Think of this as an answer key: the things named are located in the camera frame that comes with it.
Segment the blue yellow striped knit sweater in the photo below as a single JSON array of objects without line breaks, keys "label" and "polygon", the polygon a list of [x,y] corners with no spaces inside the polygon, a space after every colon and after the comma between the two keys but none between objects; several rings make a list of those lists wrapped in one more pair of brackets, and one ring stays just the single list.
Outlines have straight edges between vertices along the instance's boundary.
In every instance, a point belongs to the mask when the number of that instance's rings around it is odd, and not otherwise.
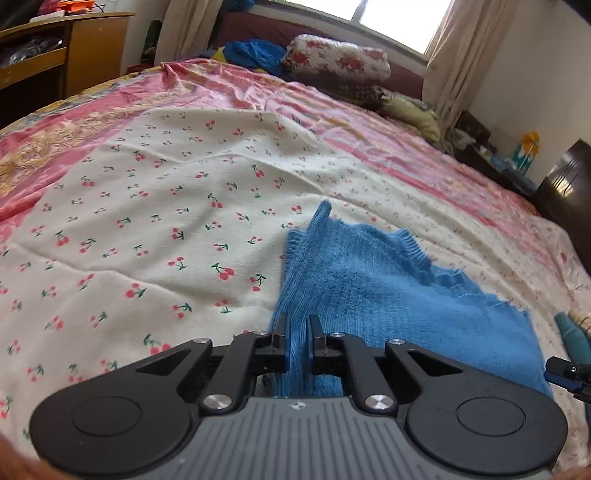
[{"label": "blue yellow striped knit sweater", "polygon": [[318,205],[308,228],[291,230],[273,315],[287,315],[290,368],[273,379],[280,396],[339,396],[334,376],[305,368],[307,324],[361,337],[370,347],[405,340],[545,395],[541,348],[529,315],[484,292],[459,269],[432,263],[406,229],[346,224]]}]

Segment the teal folded garment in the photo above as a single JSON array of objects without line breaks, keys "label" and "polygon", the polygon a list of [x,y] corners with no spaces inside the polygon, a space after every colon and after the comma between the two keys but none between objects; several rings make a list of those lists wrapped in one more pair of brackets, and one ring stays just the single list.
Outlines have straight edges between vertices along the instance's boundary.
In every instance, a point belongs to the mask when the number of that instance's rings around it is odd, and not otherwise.
[{"label": "teal folded garment", "polygon": [[571,361],[576,364],[590,365],[590,341],[583,330],[565,312],[557,313],[554,321]]}]

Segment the beige checked cloth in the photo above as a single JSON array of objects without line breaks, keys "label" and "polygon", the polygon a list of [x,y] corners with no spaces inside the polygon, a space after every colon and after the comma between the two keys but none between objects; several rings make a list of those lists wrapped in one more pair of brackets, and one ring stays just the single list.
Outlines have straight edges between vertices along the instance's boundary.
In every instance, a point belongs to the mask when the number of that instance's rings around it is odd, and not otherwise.
[{"label": "beige checked cloth", "polygon": [[591,338],[591,313],[582,310],[571,309],[568,312],[570,320],[581,329],[581,331]]}]

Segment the cherry print bed sheet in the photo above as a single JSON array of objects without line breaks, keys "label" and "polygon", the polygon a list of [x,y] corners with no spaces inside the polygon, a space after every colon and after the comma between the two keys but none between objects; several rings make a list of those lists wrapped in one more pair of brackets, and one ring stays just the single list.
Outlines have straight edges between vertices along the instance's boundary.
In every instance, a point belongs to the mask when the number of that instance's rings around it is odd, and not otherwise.
[{"label": "cherry print bed sheet", "polygon": [[535,347],[563,353],[560,311],[590,306],[565,233],[438,157],[460,196],[377,167],[366,136],[276,113],[153,109],[85,153],[1,244],[1,433],[32,455],[47,396],[194,337],[266,327],[287,235],[332,218],[411,234],[434,264],[529,313]]}]

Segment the olive green pillow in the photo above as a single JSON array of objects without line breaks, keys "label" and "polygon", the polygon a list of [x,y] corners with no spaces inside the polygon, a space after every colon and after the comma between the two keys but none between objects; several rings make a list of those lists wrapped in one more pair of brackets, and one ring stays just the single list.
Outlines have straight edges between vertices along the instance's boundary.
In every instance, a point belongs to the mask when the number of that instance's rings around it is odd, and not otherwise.
[{"label": "olive green pillow", "polygon": [[381,101],[383,112],[411,125],[431,143],[440,143],[442,132],[437,114],[424,102],[400,93],[391,93]]}]

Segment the dark nightstand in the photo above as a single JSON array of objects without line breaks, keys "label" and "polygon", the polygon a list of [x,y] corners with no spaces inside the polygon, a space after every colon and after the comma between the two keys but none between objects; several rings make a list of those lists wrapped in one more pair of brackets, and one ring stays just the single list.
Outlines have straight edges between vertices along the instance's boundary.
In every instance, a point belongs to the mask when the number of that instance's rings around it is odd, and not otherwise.
[{"label": "dark nightstand", "polygon": [[501,156],[489,143],[491,132],[468,110],[464,110],[454,127],[448,132],[454,157],[464,165],[477,170],[502,188],[530,199],[535,185],[523,176],[512,161]]}]

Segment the maroon bench cushion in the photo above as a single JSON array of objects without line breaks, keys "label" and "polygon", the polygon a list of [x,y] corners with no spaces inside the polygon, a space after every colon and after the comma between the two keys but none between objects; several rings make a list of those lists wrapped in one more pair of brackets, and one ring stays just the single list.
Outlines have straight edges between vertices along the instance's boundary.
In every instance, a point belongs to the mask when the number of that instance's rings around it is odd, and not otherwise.
[{"label": "maroon bench cushion", "polygon": [[329,87],[375,85],[421,100],[424,79],[380,47],[341,41],[308,27],[250,13],[226,13],[211,47],[264,40],[283,48],[280,68],[294,78]]}]

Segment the blue cloth near window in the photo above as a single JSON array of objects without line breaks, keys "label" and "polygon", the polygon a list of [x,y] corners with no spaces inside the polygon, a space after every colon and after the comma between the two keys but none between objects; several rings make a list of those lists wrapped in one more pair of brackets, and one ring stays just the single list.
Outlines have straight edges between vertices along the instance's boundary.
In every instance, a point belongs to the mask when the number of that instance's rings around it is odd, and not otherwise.
[{"label": "blue cloth near window", "polygon": [[263,71],[276,77],[286,77],[287,67],[283,58],[287,50],[273,42],[252,39],[247,41],[231,41],[225,45],[207,51],[209,59],[228,63],[252,71]]}]

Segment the pink floral bed cover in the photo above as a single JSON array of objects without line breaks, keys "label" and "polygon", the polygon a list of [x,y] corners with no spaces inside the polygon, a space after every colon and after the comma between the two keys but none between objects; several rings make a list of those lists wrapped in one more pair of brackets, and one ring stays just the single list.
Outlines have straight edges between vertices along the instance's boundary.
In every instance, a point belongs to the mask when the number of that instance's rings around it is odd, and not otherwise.
[{"label": "pink floral bed cover", "polygon": [[160,106],[276,112],[503,233],[524,251],[573,258],[568,234],[540,209],[428,143],[390,113],[339,101],[314,87],[212,60],[166,63],[43,107],[1,132],[1,238],[48,187],[132,118]]}]

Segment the floral rolled quilt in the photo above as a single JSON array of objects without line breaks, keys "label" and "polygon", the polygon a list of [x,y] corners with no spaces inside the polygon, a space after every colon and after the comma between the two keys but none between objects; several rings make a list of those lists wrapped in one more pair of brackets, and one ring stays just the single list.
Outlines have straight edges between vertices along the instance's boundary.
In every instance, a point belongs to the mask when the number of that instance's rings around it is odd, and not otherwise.
[{"label": "floral rolled quilt", "polygon": [[317,35],[301,34],[287,45],[283,64],[294,77],[374,84],[391,77],[387,53]]}]

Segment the beige right curtain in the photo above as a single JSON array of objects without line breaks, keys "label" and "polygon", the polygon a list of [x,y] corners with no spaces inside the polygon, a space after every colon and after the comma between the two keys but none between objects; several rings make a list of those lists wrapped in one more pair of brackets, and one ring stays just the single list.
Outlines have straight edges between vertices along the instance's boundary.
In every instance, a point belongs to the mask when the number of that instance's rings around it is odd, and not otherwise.
[{"label": "beige right curtain", "polygon": [[453,1],[428,47],[423,100],[450,129],[475,97],[517,11],[507,0]]}]

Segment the beige curtain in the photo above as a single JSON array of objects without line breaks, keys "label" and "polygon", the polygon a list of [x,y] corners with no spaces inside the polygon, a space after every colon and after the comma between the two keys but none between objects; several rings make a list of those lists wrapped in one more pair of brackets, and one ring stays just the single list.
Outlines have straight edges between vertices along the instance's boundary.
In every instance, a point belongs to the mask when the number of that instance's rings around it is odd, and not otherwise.
[{"label": "beige curtain", "polygon": [[428,47],[423,100],[450,129],[475,97],[517,11],[507,0],[453,1]]},{"label": "beige curtain", "polygon": [[171,0],[156,46],[155,63],[189,58],[204,51],[221,5],[222,0]]}]

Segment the beige left curtain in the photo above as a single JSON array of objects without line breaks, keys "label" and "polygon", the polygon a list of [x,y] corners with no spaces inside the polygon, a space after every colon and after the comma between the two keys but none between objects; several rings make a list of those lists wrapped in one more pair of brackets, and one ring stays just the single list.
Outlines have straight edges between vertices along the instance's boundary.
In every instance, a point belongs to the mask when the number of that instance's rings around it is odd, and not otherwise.
[{"label": "beige left curtain", "polygon": [[204,51],[221,5],[222,0],[171,0],[156,46],[155,63],[189,58]]}]

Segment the wooden desk cabinet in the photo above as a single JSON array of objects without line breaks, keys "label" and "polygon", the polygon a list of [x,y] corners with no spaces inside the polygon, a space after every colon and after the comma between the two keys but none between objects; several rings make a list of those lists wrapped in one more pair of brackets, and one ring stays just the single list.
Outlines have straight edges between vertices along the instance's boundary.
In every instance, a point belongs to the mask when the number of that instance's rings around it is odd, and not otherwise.
[{"label": "wooden desk cabinet", "polygon": [[78,94],[120,74],[125,38],[132,12],[88,13],[22,24],[1,32],[3,47],[34,38],[56,38],[61,44],[1,69],[6,89],[56,69],[60,98]]}]

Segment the orange object on desk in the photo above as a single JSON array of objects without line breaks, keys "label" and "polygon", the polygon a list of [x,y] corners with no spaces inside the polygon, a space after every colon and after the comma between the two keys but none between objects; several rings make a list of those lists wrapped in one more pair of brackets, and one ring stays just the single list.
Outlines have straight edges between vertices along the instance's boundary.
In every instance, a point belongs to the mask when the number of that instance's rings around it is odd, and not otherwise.
[{"label": "orange object on desk", "polygon": [[63,11],[65,15],[84,14],[93,10],[94,0],[65,0],[59,1],[56,9]]}]

